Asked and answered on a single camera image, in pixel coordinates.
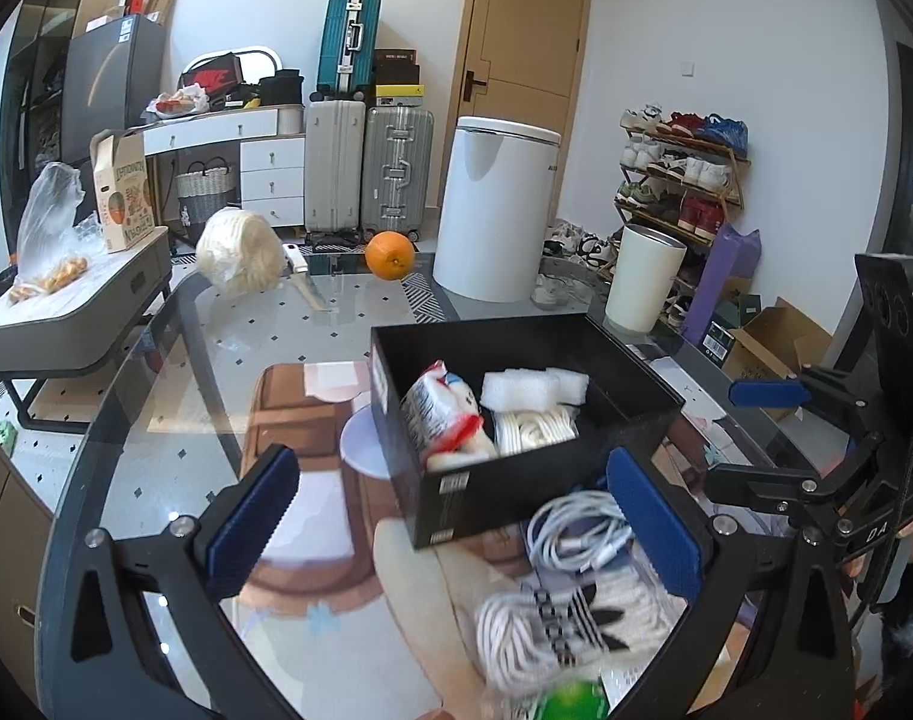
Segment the green white medicine packet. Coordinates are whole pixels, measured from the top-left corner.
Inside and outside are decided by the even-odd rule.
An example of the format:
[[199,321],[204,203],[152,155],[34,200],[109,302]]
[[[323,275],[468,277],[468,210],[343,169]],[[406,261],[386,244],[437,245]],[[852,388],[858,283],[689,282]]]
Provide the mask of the green white medicine packet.
[[600,679],[557,684],[528,697],[496,694],[482,702],[482,718],[504,720],[605,720],[611,700]]

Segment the white foam padding piece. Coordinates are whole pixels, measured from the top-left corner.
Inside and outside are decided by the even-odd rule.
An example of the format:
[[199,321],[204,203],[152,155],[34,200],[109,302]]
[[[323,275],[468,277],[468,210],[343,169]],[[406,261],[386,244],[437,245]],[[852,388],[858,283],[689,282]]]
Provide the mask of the white foam padding piece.
[[479,403],[496,413],[554,410],[584,405],[590,378],[569,369],[507,369],[488,372],[482,379]]

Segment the small white plush toy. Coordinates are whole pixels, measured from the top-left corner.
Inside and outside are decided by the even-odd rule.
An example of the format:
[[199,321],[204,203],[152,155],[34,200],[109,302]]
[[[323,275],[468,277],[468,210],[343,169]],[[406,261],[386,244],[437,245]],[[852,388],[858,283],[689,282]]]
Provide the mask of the small white plush toy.
[[427,473],[494,460],[476,395],[442,361],[427,367],[401,402],[409,440]]

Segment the open cardboard box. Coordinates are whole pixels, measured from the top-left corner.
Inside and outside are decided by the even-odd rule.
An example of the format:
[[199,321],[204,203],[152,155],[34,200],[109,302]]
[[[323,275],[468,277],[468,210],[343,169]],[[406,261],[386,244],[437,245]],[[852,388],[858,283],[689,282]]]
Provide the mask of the open cardboard box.
[[832,337],[818,322],[783,298],[731,332],[733,346],[722,371],[731,382],[795,377],[804,366],[818,366]]

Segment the black storage box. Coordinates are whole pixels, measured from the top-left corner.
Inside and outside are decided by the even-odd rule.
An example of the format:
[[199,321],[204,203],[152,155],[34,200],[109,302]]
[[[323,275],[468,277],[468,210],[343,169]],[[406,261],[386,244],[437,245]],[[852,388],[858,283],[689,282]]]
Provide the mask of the black storage box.
[[[494,460],[424,470],[401,402],[436,361],[476,395]],[[496,413],[479,403],[488,372],[551,367],[587,374],[584,405]],[[544,502],[587,488],[617,447],[645,460],[683,411],[680,395],[587,314],[375,328],[370,380],[375,429],[418,550],[520,522]]]

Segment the cream trash bin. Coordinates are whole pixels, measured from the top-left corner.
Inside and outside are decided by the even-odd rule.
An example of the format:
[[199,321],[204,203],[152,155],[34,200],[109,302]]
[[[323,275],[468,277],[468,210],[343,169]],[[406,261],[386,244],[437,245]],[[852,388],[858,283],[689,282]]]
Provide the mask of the cream trash bin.
[[606,301],[606,318],[626,332],[650,332],[686,254],[687,247],[665,232],[626,224]]

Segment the wooden shoe rack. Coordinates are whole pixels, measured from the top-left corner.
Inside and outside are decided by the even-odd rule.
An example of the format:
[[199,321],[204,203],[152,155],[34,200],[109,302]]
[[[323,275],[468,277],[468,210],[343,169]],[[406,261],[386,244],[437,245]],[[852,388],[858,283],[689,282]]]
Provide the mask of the wooden shoe rack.
[[614,197],[623,221],[681,232],[708,249],[744,208],[741,176],[749,166],[749,130],[740,119],[696,112],[663,114],[658,104],[626,109]]

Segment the large white cylindrical appliance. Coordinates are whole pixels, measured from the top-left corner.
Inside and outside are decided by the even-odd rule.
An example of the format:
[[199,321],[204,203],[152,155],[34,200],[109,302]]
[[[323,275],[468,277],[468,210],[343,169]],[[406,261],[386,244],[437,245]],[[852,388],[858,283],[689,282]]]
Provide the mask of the large white cylindrical appliance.
[[432,277],[475,301],[533,293],[543,257],[561,135],[520,122],[456,122]]

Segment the grey white side table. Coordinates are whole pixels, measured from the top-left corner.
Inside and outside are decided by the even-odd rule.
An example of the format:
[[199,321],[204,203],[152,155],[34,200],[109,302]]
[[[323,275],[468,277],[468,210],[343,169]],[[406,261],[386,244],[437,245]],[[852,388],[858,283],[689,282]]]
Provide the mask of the grey white side table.
[[34,400],[48,380],[88,376],[120,355],[151,304],[169,294],[171,277],[169,230],[157,226],[56,293],[17,304],[1,296],[0,383],[20,426],[85,433],[87,422],[32,415]]

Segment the orange fruit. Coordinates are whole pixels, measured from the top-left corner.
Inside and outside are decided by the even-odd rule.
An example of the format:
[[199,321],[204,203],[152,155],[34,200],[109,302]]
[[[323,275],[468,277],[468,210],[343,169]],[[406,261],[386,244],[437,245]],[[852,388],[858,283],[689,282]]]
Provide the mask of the orange fruit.
[[415,266],[415,244],[401,232],[382,231],[367,242],[364,257],[374,277],[385,281],[403,280]]

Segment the wooden door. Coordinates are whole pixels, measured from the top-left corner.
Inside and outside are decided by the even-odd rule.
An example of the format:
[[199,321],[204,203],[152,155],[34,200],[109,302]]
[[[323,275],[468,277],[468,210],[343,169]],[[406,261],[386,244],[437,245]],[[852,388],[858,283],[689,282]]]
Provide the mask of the wooden door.
[[418,49],[436,116],[427,202],[439,206],[461,115],[538,125],[569,140],[591,0],[411,0],[403,29]]

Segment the clear bag of snacks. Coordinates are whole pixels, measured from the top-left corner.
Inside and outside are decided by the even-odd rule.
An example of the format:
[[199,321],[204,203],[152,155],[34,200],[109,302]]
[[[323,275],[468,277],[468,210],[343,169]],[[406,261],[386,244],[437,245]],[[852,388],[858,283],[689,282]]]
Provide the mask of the clear bag of snacks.
[[91,213],[76,223],[86,195],[81,172],[53,161],[38,174],[17,231],[17,275],[11,304],[55,294],[86,273],[105,254],[102,226]]

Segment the white cabbage in bag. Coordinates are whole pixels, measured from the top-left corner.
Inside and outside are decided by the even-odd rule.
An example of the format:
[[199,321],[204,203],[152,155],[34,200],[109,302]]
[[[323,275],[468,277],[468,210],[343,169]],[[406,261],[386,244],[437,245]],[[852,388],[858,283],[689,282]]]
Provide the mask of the white cabbage in bag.
[[226,206],[205,224],[196,244],[196,268],[227,294],[258,293],[281,281],[287,259],[263,216]]

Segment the silver suitcase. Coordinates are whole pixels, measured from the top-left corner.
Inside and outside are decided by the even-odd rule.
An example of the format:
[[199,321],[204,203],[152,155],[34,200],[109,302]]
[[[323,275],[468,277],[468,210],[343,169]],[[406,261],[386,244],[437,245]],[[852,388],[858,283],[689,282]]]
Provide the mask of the silver suitcase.
[[419,239],[431,174],[434,115],[420,107],[372,107],[362,158],[361,231]]

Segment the orange fruit carton box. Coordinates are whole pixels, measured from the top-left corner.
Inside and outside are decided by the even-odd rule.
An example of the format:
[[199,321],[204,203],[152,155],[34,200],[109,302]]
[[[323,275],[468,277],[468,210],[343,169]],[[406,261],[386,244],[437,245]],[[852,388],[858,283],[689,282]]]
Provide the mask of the orange fruit carton box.
[[131,249],[155,227],[143,137],[97,133],[91,140],[91,164],[107,250]]

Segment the woven basket under desk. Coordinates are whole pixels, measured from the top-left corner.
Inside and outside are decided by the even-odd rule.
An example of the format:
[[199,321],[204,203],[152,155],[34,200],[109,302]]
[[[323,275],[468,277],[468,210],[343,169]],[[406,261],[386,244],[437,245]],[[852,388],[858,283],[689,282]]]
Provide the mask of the woven basket under desk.
[[193,161],[178,174],[177,193],[180,221],[186,227],[203,227],[217,211],[239,204],[237,174],[222,156]]

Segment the white suitcase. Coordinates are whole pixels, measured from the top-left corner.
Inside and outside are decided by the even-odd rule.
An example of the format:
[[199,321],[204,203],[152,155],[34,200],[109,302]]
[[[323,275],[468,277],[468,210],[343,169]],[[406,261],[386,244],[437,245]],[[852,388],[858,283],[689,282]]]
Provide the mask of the white suitcase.
[[340,232],[359,226],[362,150],[367,107],[362,101],[308,106],[305,132],[305,227]]

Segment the teal suitcase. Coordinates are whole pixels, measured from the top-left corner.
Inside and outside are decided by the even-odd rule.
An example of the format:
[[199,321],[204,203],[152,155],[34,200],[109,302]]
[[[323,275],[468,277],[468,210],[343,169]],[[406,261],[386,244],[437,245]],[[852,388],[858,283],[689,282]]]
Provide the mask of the teal suitcase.
[[382,0],[328,0],[320,44],[317,94],[362,99],[374,84]]

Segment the white desk with drawers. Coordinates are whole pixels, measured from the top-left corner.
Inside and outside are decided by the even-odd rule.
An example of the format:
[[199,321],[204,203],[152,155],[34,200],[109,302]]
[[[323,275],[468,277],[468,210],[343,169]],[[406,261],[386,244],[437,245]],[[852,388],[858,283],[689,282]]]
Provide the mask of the white desk with drawers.
[[237,199],[273,227],[305,223],[305,109],[260,106],[190,115],[143,130],[144,154],[224,156],[235,171]]

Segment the black refrigerator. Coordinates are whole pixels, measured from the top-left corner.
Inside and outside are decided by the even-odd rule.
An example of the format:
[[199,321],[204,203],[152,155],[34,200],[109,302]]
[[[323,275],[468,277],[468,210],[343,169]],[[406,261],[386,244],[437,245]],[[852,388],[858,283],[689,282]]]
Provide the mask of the black refrigerator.
[[143,122],[160,93],[166,28],[144,15],[123,16],[81,36],[68,50],[61,103],[61,161],[89,158],[98,132],[120,132]]

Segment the red black shoe box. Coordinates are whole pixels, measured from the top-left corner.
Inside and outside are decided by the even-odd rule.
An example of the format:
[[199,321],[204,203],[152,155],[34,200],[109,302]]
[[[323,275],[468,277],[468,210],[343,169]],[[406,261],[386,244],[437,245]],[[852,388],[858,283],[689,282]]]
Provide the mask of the red black shoe box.
[[244,74],[239,55],[233,52],[196,60],[180,75],[180,86],[189,88],[198,85],[208,96],[211,109],[221,107],[227,96],[237,91],[243,82]]

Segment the white handled knife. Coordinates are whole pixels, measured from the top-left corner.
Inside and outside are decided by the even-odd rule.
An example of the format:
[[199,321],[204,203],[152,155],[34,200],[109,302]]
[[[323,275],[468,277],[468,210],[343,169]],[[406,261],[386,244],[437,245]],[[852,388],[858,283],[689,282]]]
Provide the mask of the white handled knife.
[[297,244],[283,245],[283,254],[286,259],[286,280],[301,293],[304,301],[312,312],[328,312],[328,304],[320,294],[319,288],[310,277],[310,266]]

